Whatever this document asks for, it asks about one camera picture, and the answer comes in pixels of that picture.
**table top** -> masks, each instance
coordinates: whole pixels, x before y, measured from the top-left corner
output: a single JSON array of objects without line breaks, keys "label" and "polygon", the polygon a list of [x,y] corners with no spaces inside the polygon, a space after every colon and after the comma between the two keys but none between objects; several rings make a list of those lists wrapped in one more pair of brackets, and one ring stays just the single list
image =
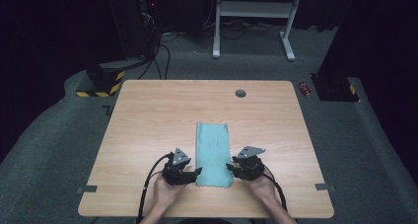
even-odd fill
[{"label": "table top", "polygon": [[[239,98],[236,90],[245,90]],[[328,218],[333,207],[292,83],[287,81],[127,80],[79,206],[83,216],[137,216],[144,182],[156,161],[176,147],[192,160],[198,122],[226,123],[231,155],[245,146],[259,154],[286,196],[294,218]],[[156,171],[163,169],[164,160]],[[150,181],[144,213],[153,199]],[[169,217],[268,217],[234,179],[229,188],[190,184]]]}]

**gray carpet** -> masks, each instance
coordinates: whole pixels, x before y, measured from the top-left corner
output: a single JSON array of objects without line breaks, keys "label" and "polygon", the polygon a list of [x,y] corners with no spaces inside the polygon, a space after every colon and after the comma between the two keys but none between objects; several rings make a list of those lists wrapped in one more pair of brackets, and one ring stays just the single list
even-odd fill
[{"label": "gray carpet", "polygon": [[[228,37],[239,33],[223,31]],[[321,102],[310,79],[323,60],[335,31],[292,30],[295,62],[288,62],[277,32],[221,39],[221,58],[212,59],[212,37],[176,34],[163,37],[172,54],[169,79],[288,80],[298,99],[313,141],[335,215],[300,223],[418,223],[418,190],[388,142],[361,82],[349,81],[361,102]],[[158,62],[165,70],[167,52]],[[145,67],[126,71],[136,79]],[[75,90],[85,72],[70,77],[66,96],[42,113],[22,134],[0,166],[0,223],[90,223],[78,214],[81,194],[109,120],[104,106],[113,98],[78,98]],[[143,79],[158,79],[151,65]],[[313,96],[297,85],[306,81]],[[101,218],[97,223],[132,223],[132,217]]]}]

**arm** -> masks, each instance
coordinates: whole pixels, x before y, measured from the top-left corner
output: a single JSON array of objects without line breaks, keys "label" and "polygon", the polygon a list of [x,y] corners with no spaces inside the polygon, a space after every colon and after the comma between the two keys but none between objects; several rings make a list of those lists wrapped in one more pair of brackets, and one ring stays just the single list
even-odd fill
[{"label": "arm", "polygon": [[[271,173],[265,169],[264,174],[272,177]],[[243,181],[248,187],[252,195],[262,203],[268,214],[278,224],[296,224],[297,222],[283,209],[282,205],[276,198],[274,184],[264,176],[254,181]]]},{"label": "arm", "polygon": [[163,214],[172,206],[187,185],[170,186],[161,174],[154,182],[154,201],[141,224],[158,223]]}]

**white metal frame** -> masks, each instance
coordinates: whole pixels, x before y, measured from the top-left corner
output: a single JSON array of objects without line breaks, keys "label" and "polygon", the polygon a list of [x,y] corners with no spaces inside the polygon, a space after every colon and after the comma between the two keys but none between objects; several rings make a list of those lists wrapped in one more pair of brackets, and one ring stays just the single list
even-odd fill
[{"label": "white metal frame", "polygon": [[286,51],[289,61],[294,61],[295,54],[289,42],[289,33],[298,10],[299,0],[291,3],[274,2],[245,2],[245,1],[222,1],[217,0],[216,26],[213,40],[213,57],[221,56],[220,25],[221,16],[234,17],[259,17],[259,18],[282,18],[288,19],[284,32],[280,32],[280,39]]}]

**light blue cloth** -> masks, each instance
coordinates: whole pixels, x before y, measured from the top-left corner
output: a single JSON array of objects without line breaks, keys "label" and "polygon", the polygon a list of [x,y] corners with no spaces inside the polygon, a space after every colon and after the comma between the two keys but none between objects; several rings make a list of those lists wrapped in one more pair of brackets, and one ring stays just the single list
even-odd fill
[{"label": "light blue cloth", "polygon": [[202,167],[196,184],[204,187],[230,187],[233,174],[226,164],[231,163],[230,138],[225,123],[197,123],[196,168]]}]

